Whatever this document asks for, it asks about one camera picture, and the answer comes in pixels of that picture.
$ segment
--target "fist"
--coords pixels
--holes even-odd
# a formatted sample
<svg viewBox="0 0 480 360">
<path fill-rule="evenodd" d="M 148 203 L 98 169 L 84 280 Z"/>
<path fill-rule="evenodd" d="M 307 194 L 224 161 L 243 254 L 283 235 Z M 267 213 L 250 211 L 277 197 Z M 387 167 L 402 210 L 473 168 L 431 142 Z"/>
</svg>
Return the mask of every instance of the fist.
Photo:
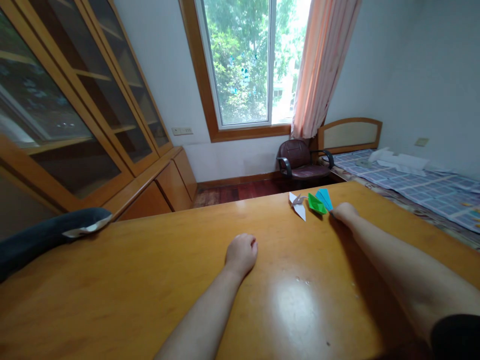
<svg viewBox="0 0 480 360">
<path fill-rule="evenodd" d="M 235 236 L 226 250 L 225 268 L 243 279 L 254 267 L 258 250 L 255 236 L 246 233 Z"/>
<path fill-rule="evenodd" d="M 346 223 L 359 215 L 357 209 L 349 202 L 342 202 L 331 212 L 333 213 L 333 216 L 335 216 L 335 219 L 340 220 L 343 223 Z"/>
</svg>

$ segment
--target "glass cabinet door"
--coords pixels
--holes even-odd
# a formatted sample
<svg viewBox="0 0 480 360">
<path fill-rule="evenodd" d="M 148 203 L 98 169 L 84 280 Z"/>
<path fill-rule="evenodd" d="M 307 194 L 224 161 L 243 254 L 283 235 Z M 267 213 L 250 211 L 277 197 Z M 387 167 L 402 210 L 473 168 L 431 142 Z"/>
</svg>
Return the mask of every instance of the glass cabinet door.
<svg viewBox="0 0 480 360">
<path fill-rule="evenodd" d="M 29 3 L 66 59 L 65 67 L 80 80 L 79 87 L 86 90 L 82 97 L 88 97 L 90 106 L 99 111 L 99 125 L 120 149 L 132 172 L 139 175 L 159 157 L 113 65 L 108 63 L 105 49 L 96 42 L 93 29 L 73 0 L 29 0 Z"/>
<path fill-rule="evenodd" d="M 110 56 L 116 60 L 122 78 L 130 88 L 134 101 L 153 134 L 156 146 L 159 149 L 164 148 L 164 152 L 166 152 L 172 147 L 171 144 L 168 148 L 165 146 L 170 143 L 169 136 L 165 131 L 162 118 L 153 101 L 142 70 L 132 52 L 127 34 L 117 17 L 116 9 L 109 0 L 84 0 L 83 4 L 101 33 L 102 40 L 106 41 L 105 47 Z"/>
<path fill-rule="evenodd" d="M 66 211 L 101 206 L 133 179 L 105 136 L 97 137 L 102 131 L 88 111 L 80 111 L 89 126 L 0 10 L 0 157 Z"/>
</svg>

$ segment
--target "pink curtain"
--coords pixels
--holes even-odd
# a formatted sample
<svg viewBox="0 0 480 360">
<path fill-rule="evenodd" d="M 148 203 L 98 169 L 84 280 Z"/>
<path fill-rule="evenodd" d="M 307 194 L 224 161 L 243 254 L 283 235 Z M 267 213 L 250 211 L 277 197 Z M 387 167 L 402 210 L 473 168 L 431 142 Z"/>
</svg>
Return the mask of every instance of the pink curtain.
<svg viewBox="0 0 480 360">
<path fill-rule="evenodd" d="M 340 77 L 362 0 L 311 0 L 295 93 L 293 138 L 313 138 Z"/>
</svg>

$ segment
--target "chair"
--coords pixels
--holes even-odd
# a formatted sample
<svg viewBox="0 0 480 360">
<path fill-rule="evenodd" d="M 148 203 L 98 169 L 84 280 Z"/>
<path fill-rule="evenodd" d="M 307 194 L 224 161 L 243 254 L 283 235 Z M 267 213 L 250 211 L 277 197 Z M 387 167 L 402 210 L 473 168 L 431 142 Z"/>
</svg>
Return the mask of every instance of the chair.
<svg viewBox="0 0 480 360">
<path fill-rule="evenodd" d="M 312 153 L 324 153 L 328 156 L 328 167 L 313 165 Z M 278 149 L 280 173 L 289 179 L 312 180 L 328 176 L 334 167 L 334 157 L 327 150 L 310 151 L 301 140 L 288 140 Z"/>
</svg>

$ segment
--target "wooden desk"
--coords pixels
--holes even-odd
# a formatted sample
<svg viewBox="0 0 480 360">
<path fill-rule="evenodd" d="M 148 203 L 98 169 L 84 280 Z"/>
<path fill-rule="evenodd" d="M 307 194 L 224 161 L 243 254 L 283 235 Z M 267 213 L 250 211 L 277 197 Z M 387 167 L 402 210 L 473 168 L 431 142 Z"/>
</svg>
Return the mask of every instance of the wooden desk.
<svg viewBox="0 0 480 360">
<path fill-rule="evenodd" d="M 327 187 L 480 287 L 475 251 L 356 182 Z M 371 359 L 415 338 L 349 231 L 303 222 L 277 194 L 113 223 L 46 253 L 0 285 L 0 358 L 151 359 L 242 232 L 258 260 L 219 359 Z"/>
</svg>

